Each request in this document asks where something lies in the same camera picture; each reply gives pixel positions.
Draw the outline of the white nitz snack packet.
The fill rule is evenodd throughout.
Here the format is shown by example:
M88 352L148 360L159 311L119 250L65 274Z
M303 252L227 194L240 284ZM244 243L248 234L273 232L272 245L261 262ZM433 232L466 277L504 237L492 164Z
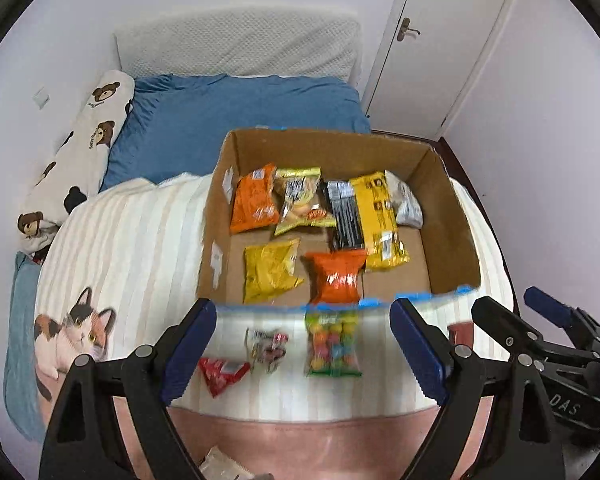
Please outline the white nitz snack packet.
M207 480L274 480L274 476L268 472L253 474L217 446L210 448L198 468Z

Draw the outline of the colourful gumball bag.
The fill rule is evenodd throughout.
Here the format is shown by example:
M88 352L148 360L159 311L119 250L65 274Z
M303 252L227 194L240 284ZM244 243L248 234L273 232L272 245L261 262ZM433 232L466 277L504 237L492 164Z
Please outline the colourful gumball bag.
M306 374L324 377L360 377L358 314L313 311L304 317L308 333Z

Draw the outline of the orange snack packet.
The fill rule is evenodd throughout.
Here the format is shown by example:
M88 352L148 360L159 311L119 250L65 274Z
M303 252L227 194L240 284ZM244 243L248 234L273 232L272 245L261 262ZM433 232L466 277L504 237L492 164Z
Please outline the orange snack packet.
M279 211L273 197L276 166L267 164L242 177L237 185L230 232L241 232L274 226Z

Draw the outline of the red triangular snack packet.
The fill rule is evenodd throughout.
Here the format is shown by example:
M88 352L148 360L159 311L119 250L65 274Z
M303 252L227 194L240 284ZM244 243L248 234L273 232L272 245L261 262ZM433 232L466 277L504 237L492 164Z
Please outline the red triangular snack packet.
M250 371L251 365L244 361L201 358L198 362L204 383L212 398L237 384Z

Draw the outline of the white silver snack packet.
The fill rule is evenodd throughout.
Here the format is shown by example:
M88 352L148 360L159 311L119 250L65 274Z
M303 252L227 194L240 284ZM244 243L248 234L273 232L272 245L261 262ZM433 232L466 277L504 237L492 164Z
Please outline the white silver snack packet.
M392 172L386 170L385 177L391 206L399 226L421 229L424 224L422 207L410 187Z

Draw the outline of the yellow noodle packet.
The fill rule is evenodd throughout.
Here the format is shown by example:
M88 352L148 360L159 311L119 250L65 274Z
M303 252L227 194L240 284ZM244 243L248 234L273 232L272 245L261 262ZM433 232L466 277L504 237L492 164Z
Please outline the yellow noodle packet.
M366 269L385 271L410 261L396 224L383 172L351 179L367 250Z

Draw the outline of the orange puffed snack bag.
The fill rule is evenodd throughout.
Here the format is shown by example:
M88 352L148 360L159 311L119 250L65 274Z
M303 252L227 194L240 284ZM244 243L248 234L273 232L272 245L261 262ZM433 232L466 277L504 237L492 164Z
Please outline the orange puffed snack bag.
M365 249L343 249L336 252L307 252L312 266L315 294L311 304L357 304L358 274L365 266Z

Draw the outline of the black silver snack packet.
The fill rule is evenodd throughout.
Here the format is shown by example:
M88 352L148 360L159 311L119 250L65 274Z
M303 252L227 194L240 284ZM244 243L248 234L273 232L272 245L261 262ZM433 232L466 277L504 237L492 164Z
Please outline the black silver snack packet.
M364 235L353 186L347 181L330 180L325 182L325 191L330 210L336 219L336 247L364 248Z

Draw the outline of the small white candy packet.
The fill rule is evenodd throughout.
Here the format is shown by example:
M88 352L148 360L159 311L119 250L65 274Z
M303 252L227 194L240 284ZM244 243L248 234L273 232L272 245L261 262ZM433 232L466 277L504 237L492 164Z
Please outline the small white candy packet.
M281 330L256 330L245 333L247 358L252 368L263 366L268 374L274 373L287 353L289 335Z

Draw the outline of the yellow crisp bag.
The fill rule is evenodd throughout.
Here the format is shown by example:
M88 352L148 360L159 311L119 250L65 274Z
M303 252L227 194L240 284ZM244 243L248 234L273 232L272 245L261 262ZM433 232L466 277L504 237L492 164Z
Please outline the yellow crisp bag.
M263 304L304 282L296 275L299 246L300 240L292 238L245 248L245 304Z

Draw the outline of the bear print long pillow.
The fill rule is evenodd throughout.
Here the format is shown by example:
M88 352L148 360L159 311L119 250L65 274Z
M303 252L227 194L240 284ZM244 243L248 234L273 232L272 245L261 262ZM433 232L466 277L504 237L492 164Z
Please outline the bear print long pillow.
M21 207L22 252L32 256L50 246L71 211L98 193L109 152L132 110L134 89L134 79L120 70L102 75Z

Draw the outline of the white door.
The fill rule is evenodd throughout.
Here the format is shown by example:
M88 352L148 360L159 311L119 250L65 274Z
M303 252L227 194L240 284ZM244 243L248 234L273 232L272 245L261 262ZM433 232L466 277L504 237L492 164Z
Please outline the white door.
M460 106L506 0L400 0L365 95L375 130L434 140ZM396 41L402 18L420 36Z

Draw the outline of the blue bed sheet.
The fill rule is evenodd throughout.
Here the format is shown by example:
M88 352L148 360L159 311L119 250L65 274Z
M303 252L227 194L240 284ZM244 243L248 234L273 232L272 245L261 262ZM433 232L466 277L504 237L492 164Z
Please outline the blue bed sheet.
M335 77L137 78L100 189L211 174L226 134L245 128L372 131L358 92Z

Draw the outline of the white textured headboard pillow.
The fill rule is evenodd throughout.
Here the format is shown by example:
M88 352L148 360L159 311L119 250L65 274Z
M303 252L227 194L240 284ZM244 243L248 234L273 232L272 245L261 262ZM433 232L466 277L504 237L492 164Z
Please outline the white textured headboard pillow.
M355 84L355 14L305 6L233 6L155 18L114 32L122 70L156 75L335 77Z

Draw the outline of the wall socket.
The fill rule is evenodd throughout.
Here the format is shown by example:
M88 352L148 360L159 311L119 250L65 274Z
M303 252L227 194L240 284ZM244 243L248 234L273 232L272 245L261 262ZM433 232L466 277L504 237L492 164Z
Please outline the wall socket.
M50 100L50 94L45 88L41 88L35 93L34 96L32 96L32 99L35 102L36 106L40 110L42 110Z

